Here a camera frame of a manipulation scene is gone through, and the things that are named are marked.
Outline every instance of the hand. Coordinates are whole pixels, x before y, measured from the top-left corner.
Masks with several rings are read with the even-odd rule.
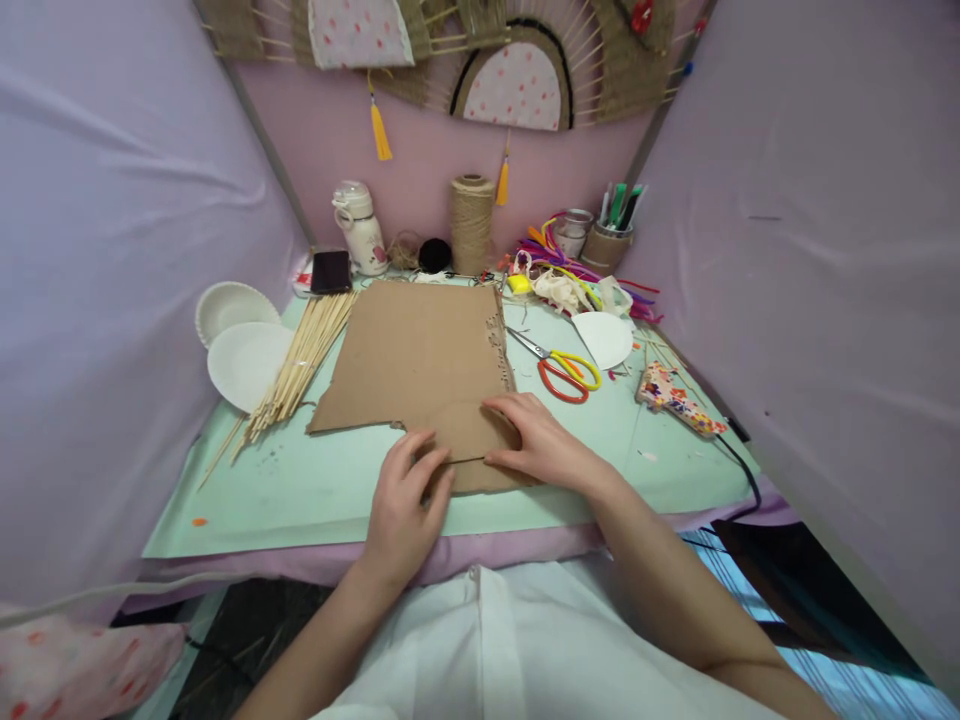
[[[520,450],[492,450],[484,462],[519,470],[550,485],[596,499],[605,488],[626,483],[616,468],[567,431],[532,393],[507,393],[483,401],[520,431]]]
[[[414,455],[433,439],[433,430],[404,435],[387,453],[373,494],[370,529],[358,564],[398,592],[417,574],[440,536],[450,505],[453,468],[440,477],[428,507],[422,504],[430,476],[450,455],[431,450],[416,464]]]

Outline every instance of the floral water bottle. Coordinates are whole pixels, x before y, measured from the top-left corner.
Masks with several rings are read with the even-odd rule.
[[[361,275],[383,275],[389,262],[370,190],[362,182],[343,180],[333,193],[333,207],[354,269]]]

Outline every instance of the left hand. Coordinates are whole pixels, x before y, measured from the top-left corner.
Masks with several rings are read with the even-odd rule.
[[[452,467],[441,476],[430,504],[426,508],[422,505],[430,476],[450,455],[449,448],[438,448],[414,464],[417,450],[435,434],[433,430],[419,430],[400,438],[383,461],[373,494],[370,529],[358,564],[398,592],[413,579],[433,549],[450,505]]]

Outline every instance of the pink tablecloth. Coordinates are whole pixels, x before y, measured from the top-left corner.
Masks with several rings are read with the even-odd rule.
[[[788,525],[800,522],[786,500],[765,476],[758,478],[763,504],[759,511],[738,522],[753,525]],[[753,507],[753,499],[697,513],[664,515],[677,531],[695,530],[714,520],[722,520],[745,508]],[[576,557],[603,544],[596,525],[518,530],[486,535],[458,535],[437,541],[420,573],[417,585],[430,585],[463,572],[473,564],[501,568],[523,562],[547,562]],[[145,560],[140,579],[171,581],[202,572],[236,572],[238,575],[283,577],[332,587],[359,557],[363,543],[341,545],[307,545],[277,550],[205,555],[174,560]],[[162,596],[133,596],[123,606],[124,613],[148,610],[209,592],[215,587],[198,583]]]

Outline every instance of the power cord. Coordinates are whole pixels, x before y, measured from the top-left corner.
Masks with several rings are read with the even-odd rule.
[[[729,550],[724,550],[723,548],[715,548],[715,547],[713,547],[712,545],[707,545],[707,544],[705,544],[705,543],[698,543],[696,540],[687,540],[686,538],[681,538],[681,539],[682,539],[685,543],[689,543],[690,545],[696,545],[697,547],[706,548],[707,550],[714,550],[714,551],[716,551],[716,552],[726,553],[727,555],[730,554],[730,551],[729,551]]]
[[[726,440],[723,439],[723,435],[717,435],[717,440],[722,442],[724,447],[727,448],[727,450],[729,450],[733,454],[733,456],[737,459],[737,462],[740,463],[740,467],[742,467],[743,472],[746,473],[747,482],[750,483],[750,489],[753,490],[754,506],[752,508],[746,508],[745,510],[741,510],[740,512],[727,518],[728,522],[733,522],[734,520],[739,520],[740,518],[746,515],[749,515],[751,513],[755,513],[757,510],[759,510],[760,504],[761,502],[763,502],[763,499],[760,497],[760,488],[757,486],[757,480],[756,478],[753,477],[753,473],[750,471],[750,468],[747,466],[747,464],[743,461],[743,458],[740,457],[740,455],[737,453],[736,450],[730,447],[730,443],[728,443]]]
[[[193,639],[192,637],[190,637],[189,635],[187,635],[187,637],[186,637],[186,643],[187,643],[187,645],[189,645],[190,647],[192,647],[194,650],[197,650],[197,651],[199,651],[199,652],[207,652],[207,653],[210,653],[211,655],[215,656],[220,662],[222,662],[222,663],[223,663],[224,665],[226,665],[228,668],[230,668],[231,670],[233,670],[233,672],[235,672],[235,673],[237,674],[237,677],[239,677],[241,680],[243,680],[243,681],[244,681],[247,685],[249,685],[250,687],[253,687],[254,685],[256,685],[256,683],[253,681],[253,678],[250,677],[250,676],[243,670],[243,668],[241,668],[241,667],[236,663],[236,661],[235,661],[232,657],[230,657],[229,655],[227,655],[227,653],[225,653],[223,650],[221,650],[221,649],[218,648],[217,646],[215,646],[215,645],[208,645],[207,643],[199,642],[199,641],[197,641],[197,640],[194,640],[194,639]]]

